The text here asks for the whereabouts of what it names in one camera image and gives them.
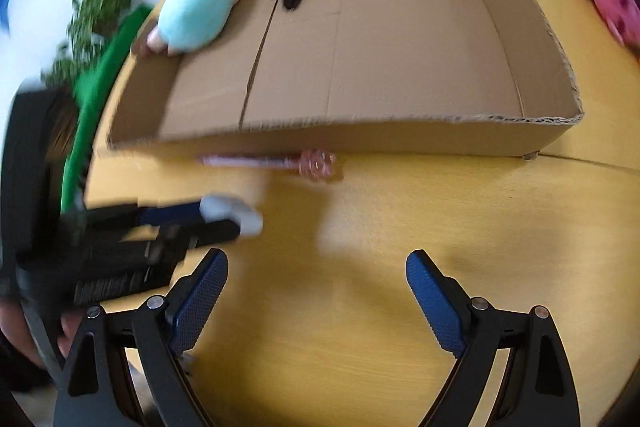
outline yellow wooden tabletop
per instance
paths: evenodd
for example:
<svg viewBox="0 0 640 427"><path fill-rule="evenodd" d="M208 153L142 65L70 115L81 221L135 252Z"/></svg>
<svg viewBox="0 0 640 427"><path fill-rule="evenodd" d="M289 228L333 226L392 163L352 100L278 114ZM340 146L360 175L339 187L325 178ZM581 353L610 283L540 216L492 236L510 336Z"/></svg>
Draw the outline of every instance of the yellow wooden tabletop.
<svg viewBox="0 0 640 427"><path fill-rule="evenodd" d="M608 409L640 357L638 64L587 0L538 1L587 112L545 152L579 160L347 155L342 179L314 184L106 153L105 125L131 62L125 66L98 133L88 203L227 192L264 214L259 238L225 247L228 282L196 346L194 385L222 425L417 425L454 362L404 277L417 248L496 307L547 306L582 425L594 427ZM190 253L177 275L203 253ZM503 353L474 426L484 425L505 361Z"/></svg>

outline textured blue pad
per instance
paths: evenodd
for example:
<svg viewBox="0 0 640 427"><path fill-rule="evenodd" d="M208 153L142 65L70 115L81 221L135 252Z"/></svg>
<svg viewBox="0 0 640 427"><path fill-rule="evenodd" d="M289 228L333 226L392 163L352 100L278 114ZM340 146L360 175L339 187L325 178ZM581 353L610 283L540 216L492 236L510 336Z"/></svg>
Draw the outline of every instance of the textured blue pad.
<svg viewBox="0 0 640 427"><path fill-rule="evenodd" d="M150 206L140 216L140 225L190 225L202 221L200 202L172 204L171 206Z"/></svg>
<svg viewBox="0 0 640 427"><path fill-rule="evenodd" d="M415 252L406 260L406 280L442 349L462 357L466 344L460 316Z"/></svg>
<svg viewBox="0 0 640 427"><path fill-rule="evenodd" d="M220 292L226 282L228 262L223 252L212 259L206 270L184 300L174 318L174 336L169 348L174 355L179 356L183 351L195 346L202 328L215 306Z"/></svg>

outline human hand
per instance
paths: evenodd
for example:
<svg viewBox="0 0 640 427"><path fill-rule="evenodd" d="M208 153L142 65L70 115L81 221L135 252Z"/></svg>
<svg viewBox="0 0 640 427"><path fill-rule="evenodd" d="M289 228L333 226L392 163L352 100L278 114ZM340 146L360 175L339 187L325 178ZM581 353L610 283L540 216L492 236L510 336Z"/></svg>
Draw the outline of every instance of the human hand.
<svg viewBox="0 0 640 427"><path fill-rule="evenodd" d="M74 336L82 321L81 312L70 312L62 316L62 330L64 335L58 339L58 347L66 357L71 349ZM22 306L16 301L0 299L0 330L6 339L31 362L45 368L44 362L38 354L31 331L24 318Z"/></svg>

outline green plant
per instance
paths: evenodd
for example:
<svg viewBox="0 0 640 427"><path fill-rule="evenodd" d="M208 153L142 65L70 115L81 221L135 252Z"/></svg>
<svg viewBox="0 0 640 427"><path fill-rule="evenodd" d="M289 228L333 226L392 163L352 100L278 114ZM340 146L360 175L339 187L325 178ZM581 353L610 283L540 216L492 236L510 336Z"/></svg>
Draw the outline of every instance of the green plant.
<svg viewBox="0 0 640 427"><path fill-rule="evenodd" d="M74 13L66 27L67 40L58 45L51 70L41 75L47 86L73 85L78 76L92 69L118 31L121 16L131 7L131 0L72 0L71 3Z"/></svg>

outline blue gripper pad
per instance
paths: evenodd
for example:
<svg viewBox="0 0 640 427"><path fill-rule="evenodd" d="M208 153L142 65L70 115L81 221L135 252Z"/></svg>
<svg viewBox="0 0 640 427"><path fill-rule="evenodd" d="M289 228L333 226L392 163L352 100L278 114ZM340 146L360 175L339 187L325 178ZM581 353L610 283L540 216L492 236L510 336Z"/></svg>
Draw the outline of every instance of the blue gripper pad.
<svg viewBox="0 0 640 427"><path fill-rule="evenodd" d="M226 282L228 261L219 251L202 272L189 295L184 299L173 321L174 336L169 348L175 356L195 346L202 328L215 306Z"/></svg>
<svg viewBox="0 0 640 427"><path fill-rule="evenodd" d="M406 280L440 347L452 352L456 359L462 357L466 344L460 316L415 252L406 259Z"/></svg>

